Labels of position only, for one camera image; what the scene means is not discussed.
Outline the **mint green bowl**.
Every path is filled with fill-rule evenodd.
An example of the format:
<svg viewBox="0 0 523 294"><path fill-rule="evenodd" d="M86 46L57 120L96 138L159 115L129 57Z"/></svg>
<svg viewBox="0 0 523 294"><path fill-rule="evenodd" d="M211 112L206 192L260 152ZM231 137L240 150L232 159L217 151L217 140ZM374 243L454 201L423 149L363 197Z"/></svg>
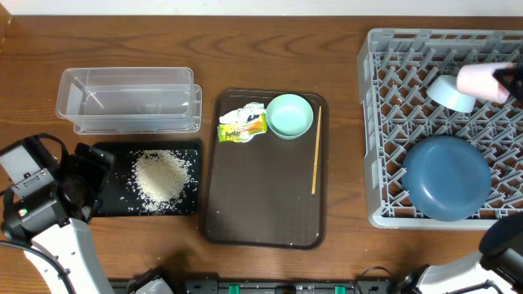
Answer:
<svg viewBox="0 0 523 294"><path fill-rule="evenodd" d="M296 94L276 96L266 108L268 127L280 138L293 140L305 134L313 123L311 104Z"/></svg>

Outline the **pink cup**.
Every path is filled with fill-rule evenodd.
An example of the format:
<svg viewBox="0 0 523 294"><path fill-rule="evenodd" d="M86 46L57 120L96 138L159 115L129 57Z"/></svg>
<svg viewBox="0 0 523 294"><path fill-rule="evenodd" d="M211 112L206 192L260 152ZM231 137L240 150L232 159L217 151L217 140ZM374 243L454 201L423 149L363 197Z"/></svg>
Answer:
<svg viewBox="0 0 523 294"><path fill-rule="evenodd" d="M457 76L457 89L469 96L502 104L509 91L494 77L497 69L514 68L513 63L484 63L463 66Z"/></svg>

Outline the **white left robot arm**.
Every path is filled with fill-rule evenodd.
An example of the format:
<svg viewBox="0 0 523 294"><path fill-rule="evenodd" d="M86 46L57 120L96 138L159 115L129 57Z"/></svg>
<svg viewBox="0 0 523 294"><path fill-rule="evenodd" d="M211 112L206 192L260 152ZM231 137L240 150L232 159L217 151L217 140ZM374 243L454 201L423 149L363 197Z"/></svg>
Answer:
<svg viewBox="0 0 523 294"><path fill-rule="evenodd" d="M11 185L1 192L2 245L22 250L53 293L173 294L160 269L128 281L110 280L101 267L89 224L114 156L79 143L60 147L55 158L46 133L18 140L1 151Z"/></svg>

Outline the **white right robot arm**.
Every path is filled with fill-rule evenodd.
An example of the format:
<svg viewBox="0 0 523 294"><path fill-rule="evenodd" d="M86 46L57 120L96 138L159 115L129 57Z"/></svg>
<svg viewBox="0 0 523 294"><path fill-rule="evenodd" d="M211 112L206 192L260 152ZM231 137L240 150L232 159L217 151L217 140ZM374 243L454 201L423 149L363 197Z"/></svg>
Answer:
<svg viewBox="0 0 523 294"><path fill-rule="evenodd" d="M440 76L427 94L436 103L469 113L478 99L503 104L522 97L522 67L511 62L464 65ZM437 221L461 221L489 195L488 163L470 143L436 136L417 143L403 162L402 183L411 203ZM445 265L426 265L396 284L396 293L520 293L522 214L497 220L479 248Z"/></svg>

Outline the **dark blue plate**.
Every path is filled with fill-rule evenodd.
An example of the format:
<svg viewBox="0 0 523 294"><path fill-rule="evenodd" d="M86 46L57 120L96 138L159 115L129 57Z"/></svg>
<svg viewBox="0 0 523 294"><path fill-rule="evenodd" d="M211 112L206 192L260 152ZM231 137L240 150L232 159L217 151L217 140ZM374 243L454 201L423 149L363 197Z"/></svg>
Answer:
<svg viewBox="0 0 523 294"><path fill-rule="evenodd" d="M401 177L409 201L424 216L455 222L477 212L490 195L491 174L482 153L454 136L421 140L408 151Z"/></svg>

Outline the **light blue bowl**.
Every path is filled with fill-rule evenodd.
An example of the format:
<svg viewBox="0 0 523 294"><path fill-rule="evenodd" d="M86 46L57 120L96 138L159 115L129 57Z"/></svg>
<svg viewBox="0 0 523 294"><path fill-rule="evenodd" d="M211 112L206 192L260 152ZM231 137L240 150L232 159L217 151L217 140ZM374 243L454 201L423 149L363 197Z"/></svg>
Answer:
<svg viewBox="0 0 523 294"><path fill-rule="evenodd" d="M427 88L427 95L439 105L461 113L470 113L474 109L476 98L460 92L457 78L441 75Z"/></svg>

